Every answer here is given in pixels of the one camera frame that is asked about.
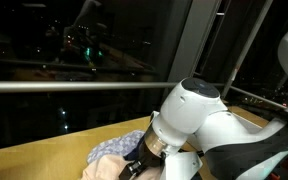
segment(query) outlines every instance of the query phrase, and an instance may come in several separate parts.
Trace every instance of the glass window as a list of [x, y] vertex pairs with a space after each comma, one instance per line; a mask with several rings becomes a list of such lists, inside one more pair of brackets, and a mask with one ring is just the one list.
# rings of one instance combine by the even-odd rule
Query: glass window
[[[0, 1], [0, 81], [166, 81], [190, 4]], [[160, 58], [165, 47], [168, 56]], [[162, 90], [0, 94], [0, 147], [148, 116], [161, 95]]]
[[[277, 56], [278, 46], [288, 32], [288, 1], [274, 1], [249, 49], [233, 86], [288, 106], [288, 76]], [[246, 95], [233, 95], [243, 103], [279, 109]]]

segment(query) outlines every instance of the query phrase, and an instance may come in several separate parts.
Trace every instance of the tabletop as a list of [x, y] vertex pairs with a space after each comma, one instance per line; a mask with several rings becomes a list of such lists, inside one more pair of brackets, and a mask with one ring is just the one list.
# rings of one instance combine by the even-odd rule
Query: tabletop
[[[268, 123], [265, 119], [241, 108], [229, 109], [260, 126]], [[86, 158], [92, 148], [133, 130], [145, 131], [149, 120], [149, 117], [143, 117], [0, 149], [0, 180], [79, 179], [83, 169], [87, 167]], [[183, 149], [194, 150], [189, 144], [185, 144]], [[210, 174], [204, 157], [202, 161], [204, 165], [199, 172], [203, 179], [215, 179]]]

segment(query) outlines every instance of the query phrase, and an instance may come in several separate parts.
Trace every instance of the crumpled cloth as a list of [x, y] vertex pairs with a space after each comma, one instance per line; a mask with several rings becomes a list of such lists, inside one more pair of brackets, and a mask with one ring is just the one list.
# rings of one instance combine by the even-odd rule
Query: crumpled cloth
[[[136, 130], [96, 146], [87, 157], [89, 165], [83, 170], [81, 180], [118, 180], [124, 167], [136, 159], [138, 144], [144, 133]], [[149, 167], [136, 179], [159, 180], [161, 173], [161, 167]]]
[[[93, 161], [83, 171], [81, 180], [118, 180], [119, 175], [123, 171], [126, 164], [131, 161], [126, 161], [122, 156], [107, 154], [100, 159]], [[160, 167], [148, 168], [136, 180], [159, 180], [162, 174]]]
[[126, 156], [136, 147], [145, 132], [135, 130], [124, 136], [104, 141], [96, 146], [87, 156], [88, 164], [91, 164], [104, 155], [114, 154], [118, 156]]

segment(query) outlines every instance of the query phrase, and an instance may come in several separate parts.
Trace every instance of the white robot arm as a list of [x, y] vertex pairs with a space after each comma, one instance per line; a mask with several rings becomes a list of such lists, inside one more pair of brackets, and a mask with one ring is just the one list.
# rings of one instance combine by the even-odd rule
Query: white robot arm
[[[280, 43], [278, 55], [288, 74], [288, 33]], [[178, 164], [180, 160], [174, 157], [181, 157], [184, 166], [192, 162], [189, 158], [193, 164], [199, 160], [197, 155], [178, 153], [193, 133], [211, 173], [218, 179], [265, 179], [288, 156], [286, 121], [275, 118], [259, 132], [250, 132], [227, 111], [215, 87], [200, 79], [188, 78], [173, 89], [153, 119], [144, 135], [139, 160], [124, 170], [130, 176], [138, 176], [146, 167], [160, 165], [153, 163], [152, 159], [157, 157], [166, 162], [162, 163], [165, 167], [161, 179], [178, 179], [178, 174], [190, 179], [194, 175], [192, 169], [197, 170], [195, 167], [176, 171], [174, 168], [180, 167], [168, 162]]]

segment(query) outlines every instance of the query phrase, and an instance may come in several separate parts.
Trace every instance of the metal handrail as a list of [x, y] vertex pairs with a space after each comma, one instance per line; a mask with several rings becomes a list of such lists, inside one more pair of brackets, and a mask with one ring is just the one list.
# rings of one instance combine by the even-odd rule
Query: metal handrail
[[271, 105], [273, 105], [273, 106], [276, 106], [276, 107], [279, 107], [279, 108], [282, 108], [282, 109], [286, 109], [286, 108], [287, 108], [287, 107], [285, 107], [285, 106], [283, 106], [283, 105], [281, 105], [281, 104], [278, 104], [278, 103], [276, 103], [276, 102], [274, 102], [274, 101], [270, 101], [270, 100], [265, 99], [265, 98], [263, 98], [263, 97], [261, 97], [261, 96], [258, 96], [258, 95], [256, 95], [256, 94], [252, 94], [252, 93], [250, 93], [250, 92], [244, 91], [244, 90], [239, 89], [239, 88], [237, 88], [237, 87], [231, 86], [230, 89], [232, 89], [232, 90], [234, 90], [234, 91], [237, 91], [237, 92], [240, 92], [240, 93], [243, 93], [243, 94], [246, 94], [246, 95], [249, 95], [249, 96], [254, 97], [254, 98], [256, 98], [256, 99], [262, 100], [262, 101], [264, 101], [264, 102], [266, 102], [266, 103], [268, 103], [268, 104], [271, 104]]
[[24, 61], [18, 59], [0, 59], [0, 63], [7, 63], [7, 64], [16, 64], [16, 65], [32, 65], [32, 66], [40, 66], [42, 68], [69, 68], [69, 70], [84, 70], [84, 71], [103, 71], [103, 72], [132, 72], [132, 73], [141, 73], [141, 74], [152, 74], [155, 75], [157, 72], [148, 69], [138, 69], [132, 67], [126, 68], [110, 68], [110, 67], [89, 67], [86, 65], [75, 65], [75, 64], [59, 64], [59, 63], [51, 63], [51, 62], [38, 62], [36, 61]]
[[173, 88], [178, 82], [0, 82], [0, 93]]

